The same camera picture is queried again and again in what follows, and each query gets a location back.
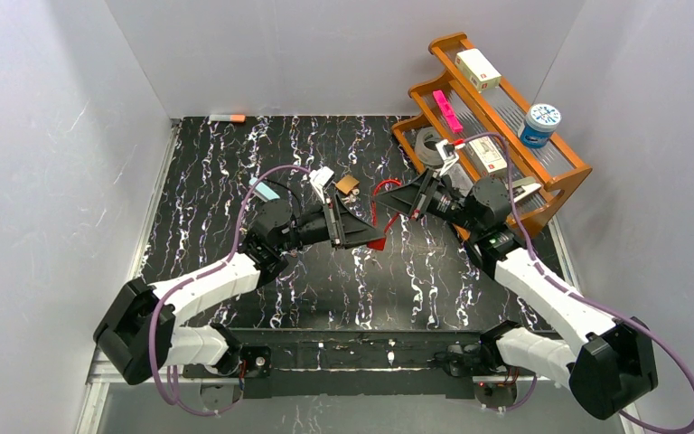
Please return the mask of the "silver brass-lock keys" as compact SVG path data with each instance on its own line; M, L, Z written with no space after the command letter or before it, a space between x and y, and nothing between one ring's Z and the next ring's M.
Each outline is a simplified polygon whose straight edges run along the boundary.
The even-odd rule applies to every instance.
M345 204L355 203L359 198L360 190L355 188L350 190L343 198L342 202Z

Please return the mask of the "brass padlock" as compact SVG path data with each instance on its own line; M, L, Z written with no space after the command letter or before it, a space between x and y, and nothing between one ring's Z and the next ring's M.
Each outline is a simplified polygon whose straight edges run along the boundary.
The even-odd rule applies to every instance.
M360 181L352 175L345 175L336 184L335 188L345 196L354 194L354 190L359 188Z

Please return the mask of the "black cable padlock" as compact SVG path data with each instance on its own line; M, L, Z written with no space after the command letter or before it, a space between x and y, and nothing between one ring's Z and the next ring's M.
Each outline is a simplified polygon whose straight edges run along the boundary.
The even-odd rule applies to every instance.
M289 188L287 185L281 184L280 182L275 181L275 180L272 180L272 179L266 179L265 182L266 182L267 184L272 184L272 185L274 185L274 186L277 186L277 187L283 189L284 191L287 192L287 194L288 194L291 198L295 199L298 203L300 202L300 197L299 197L299 195L298 195L296 192L294 192L291 188Z

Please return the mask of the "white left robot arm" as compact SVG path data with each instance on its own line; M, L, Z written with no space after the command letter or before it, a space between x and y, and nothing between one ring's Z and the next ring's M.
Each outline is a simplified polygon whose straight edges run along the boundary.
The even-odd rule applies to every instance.
M189 327L193 317L275 280L288 266L286 253L328 241L352 249L384 239L337 199L296 217L291 205L262 203L234 255L179 278L148 284L128 281L100 321L93 339L129 385L152 378L154 369L204 365L220 375L252 363L242 342L223 325Z

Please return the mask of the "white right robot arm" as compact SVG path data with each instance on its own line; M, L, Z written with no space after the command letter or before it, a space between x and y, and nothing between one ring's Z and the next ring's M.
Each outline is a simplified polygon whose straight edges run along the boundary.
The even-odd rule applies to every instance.
M526 301L558 333L557 340L504 322L481 336L496 366L518 366L567 388L591 416L605 420L658 386L645 326L591 307L539 259L507 223L511 194L491 177L467 194L427 170L411 183L378 193L375 202L410 219L431 214L469 233L477 267Z

